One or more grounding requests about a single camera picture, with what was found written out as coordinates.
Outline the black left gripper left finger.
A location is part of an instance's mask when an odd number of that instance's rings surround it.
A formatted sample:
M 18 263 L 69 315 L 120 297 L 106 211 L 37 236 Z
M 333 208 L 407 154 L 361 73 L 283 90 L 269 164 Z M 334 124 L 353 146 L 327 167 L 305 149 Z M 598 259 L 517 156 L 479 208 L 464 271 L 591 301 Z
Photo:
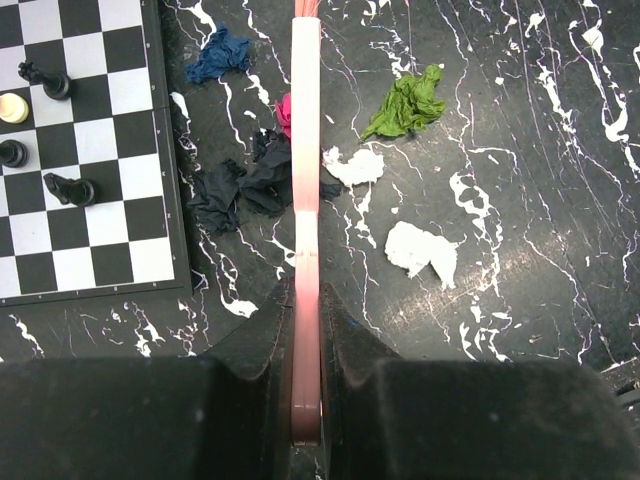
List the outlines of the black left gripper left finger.
M 284 479 L 293 284 L 206 352 L 1 367 L 5 479 Z

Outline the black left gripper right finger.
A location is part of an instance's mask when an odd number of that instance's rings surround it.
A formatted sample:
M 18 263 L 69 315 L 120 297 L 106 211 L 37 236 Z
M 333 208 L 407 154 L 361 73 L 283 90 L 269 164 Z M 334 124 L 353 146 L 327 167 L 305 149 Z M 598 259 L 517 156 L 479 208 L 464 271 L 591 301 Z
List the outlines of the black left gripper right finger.
M 613 394 L 557 361 L 405 359 L 320 290 L 331 479 L 635 479 Z

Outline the pink hand brush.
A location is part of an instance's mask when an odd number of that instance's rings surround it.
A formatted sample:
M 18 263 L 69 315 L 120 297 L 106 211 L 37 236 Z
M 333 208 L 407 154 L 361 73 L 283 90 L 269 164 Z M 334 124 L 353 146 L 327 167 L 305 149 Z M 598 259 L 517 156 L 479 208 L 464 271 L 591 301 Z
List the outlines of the pink hand brush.
M 295 304 L 291 436 L 317 444 L 321 430 L 319 186 L 321 22 L 317 1 L 296 1 L 291 45 L 291 151 Z

